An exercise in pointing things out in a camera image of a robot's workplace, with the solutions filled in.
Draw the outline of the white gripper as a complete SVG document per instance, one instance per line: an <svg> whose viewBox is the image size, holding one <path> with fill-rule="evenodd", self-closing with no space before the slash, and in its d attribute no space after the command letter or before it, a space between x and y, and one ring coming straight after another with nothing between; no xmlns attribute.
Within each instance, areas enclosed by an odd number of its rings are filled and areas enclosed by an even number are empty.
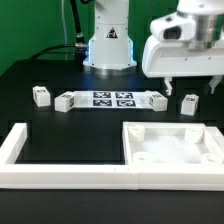
<svg viewBox="0 0 224 224"><path fill-rule="evenodd" d="M149 78L165 77L167 96L172 95L172 77L214 76L209 82L213 95L224 75L221 18L170 14L152 21L143 52L143 73Z"/></svg>

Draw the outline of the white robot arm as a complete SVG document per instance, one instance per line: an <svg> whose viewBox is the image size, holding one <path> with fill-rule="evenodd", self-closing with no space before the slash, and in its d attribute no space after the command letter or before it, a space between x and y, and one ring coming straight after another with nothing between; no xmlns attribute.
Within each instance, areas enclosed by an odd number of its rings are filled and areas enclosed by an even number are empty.
<svg viewBox="0 0 224 224"><path fill-rule="evenodd" d="M118 75L136 67L128 36L129 0L95 0L95 31L84 68ZM142 58L149 78L209 76L214 90L224 77L224 0L178 0L174 13L150 23Z"/></svg>

